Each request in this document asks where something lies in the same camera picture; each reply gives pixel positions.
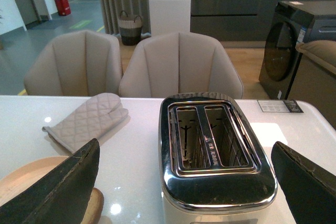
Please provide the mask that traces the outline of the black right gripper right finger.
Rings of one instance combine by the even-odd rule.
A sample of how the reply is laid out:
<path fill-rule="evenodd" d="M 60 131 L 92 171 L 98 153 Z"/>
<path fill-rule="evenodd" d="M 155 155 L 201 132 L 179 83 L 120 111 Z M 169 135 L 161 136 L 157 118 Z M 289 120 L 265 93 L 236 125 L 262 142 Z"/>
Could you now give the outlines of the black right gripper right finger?
<path fill-rule="evenodd" d="M 296 223 L 335 223 L 335 175 L 277 141 L 271 161 Z"/>

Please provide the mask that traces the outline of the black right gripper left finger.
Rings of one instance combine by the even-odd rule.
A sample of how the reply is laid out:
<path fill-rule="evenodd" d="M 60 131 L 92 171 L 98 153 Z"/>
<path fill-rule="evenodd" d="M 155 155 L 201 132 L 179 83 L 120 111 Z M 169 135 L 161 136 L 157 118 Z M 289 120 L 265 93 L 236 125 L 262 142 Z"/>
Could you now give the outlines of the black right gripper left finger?
<path fill-rule="evenodd" d="M 90 140 L 1 206 L 1 223 L 81 223 L 99 169 L 100 145 Z"/>

